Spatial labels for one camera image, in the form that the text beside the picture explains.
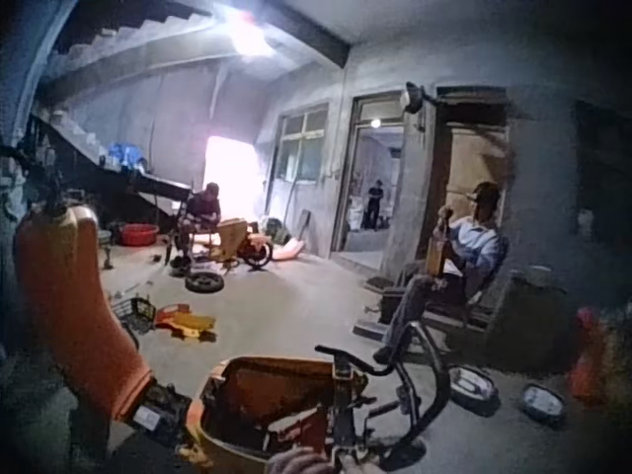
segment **concrete wall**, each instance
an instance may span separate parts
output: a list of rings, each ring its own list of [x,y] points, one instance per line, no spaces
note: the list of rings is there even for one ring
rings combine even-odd
[[[63,107],[102,143],[139,146],[157,176],[200,189],[208,138],[254,143],[266,87],[211,61],[117,83]]]
[[[510,184],[506,214],[506,232],[513,244],[507,267],[550,265],[562,284],[574,295],[581,295],[583,301],[615,299],[607,283],[595,281],[599,275],[596,267],[611,274],[609,259],[602,263],[591,259],[590,270],[588,263],[580,264],[583,260],[579,254],[587,258],[593,250],[575,242],[572,234],[577,192],[572,105],[575,99],[583,99],[625,113],[630,110],[630,97],[619,93],[625,94],[626,78],[615,73],[601,55],[570,40],[538,32],[505,31],[489,24],[485,28],[474,25],[471,31],[452,33],[443,28],[441,32],[366,43],[352,49],[342,73],[310,67],[277,81],[260,143],[274,141],[280,115],[318,103],[330,105],[321,180],[316,185],[297,186],[287,220],[294,223],[301,208],[314,213],[310,250],[321,256],[330,251],[353,98],[399,90],[407,80],[430,90],[441,86],[498,86],[511,91],[516,106],[510,124],[515,179]],[[412,163],[408,155],[402,163],[402,176],[413,169],[419,173],[429,168],[428,163],[420,163],[428,160],[428,153],[421,151],[424,147],[414,148],[419,152],[417,162]],[[424,187],[419,184],[423,177],[413,179],[417,183],[401,192],[400,204],[423,205],[425,198],[414,196]],[[275,185],[273,209],[285,202],[288,188],[284,183]],[[391,229],[391,233],[400,229],[403,234],[395,240],[390,236],[390,242],[392,247],[409,242],[416,248],[412,232],[417,232],[417,225],[411,225],[415,224],[412,221],[398,225],[397,220],[417,220],[420,216],[412,208],[405,214],[394,219]],[[399,249],[393,256],[397,258],[387,269],[388,274],[414,253],[404,250]],[[591,296],[584,292],[586,289],[591,290]],[[632,290],[620,285],[619,289],[617,294]]]

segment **gray pants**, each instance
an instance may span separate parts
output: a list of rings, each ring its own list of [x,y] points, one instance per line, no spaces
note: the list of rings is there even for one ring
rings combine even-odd
[[[464,302],[463,279],[446,274],[440,281],[423,273],[423,261],[407,264],[397,276],[396,283],[406,287],[393,320],[384,335],[384,344],[393,349],[399,341],[405,326],[421,319],[429,302],[461,304]]]

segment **white shirt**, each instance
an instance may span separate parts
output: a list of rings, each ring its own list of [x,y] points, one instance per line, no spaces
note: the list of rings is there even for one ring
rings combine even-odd
[[[484,227],[472,217],[462,217],[450,224],[450,243],[454,253],[465,261],[460,271],[446,260],[443,271],[465,278],[465,294],[472,296],[483,279],[496,267],[500,256],[500,237],[496,227]]]

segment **tire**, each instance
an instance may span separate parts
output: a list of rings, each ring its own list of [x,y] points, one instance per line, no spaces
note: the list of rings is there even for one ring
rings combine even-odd
[[[185,287],[193,293],[216,293],[224,287],[224,278],[212,272],[198,272],[185,278]]]
[[[249,249],[252,253],[244,255],[244,262],[250,265],[254,270],[260,270],[273,259],[273,249],[273,244],[270,242],[266,243],[259,252],[254,248]]]

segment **sitting man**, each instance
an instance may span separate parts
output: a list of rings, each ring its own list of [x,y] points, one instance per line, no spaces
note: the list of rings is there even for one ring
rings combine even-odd
[[[498,186],[481,183],[467,197],[471,201],[472,215],[449,226],[443,276],[424,275],[424,262],[407,265],[398,276],[397,284],[406,286],[406,291],[384,335],[385,346],[373,355],[376,362],[388,362],[406,324],[421,318],[429,301],[464,304],[496,267],[500,254],[500,238],[494,223],[500,197]],[[443,207],[436,229],[442,226],[446,215],[446,207]]]
[[[208,183],[201,193],[193,195],[187,202],[187,211],[178,222],[176,245],[183,257],[189,256],[190,235],[193,233],[213,233],[221,220],[219,207],[219,186]]]

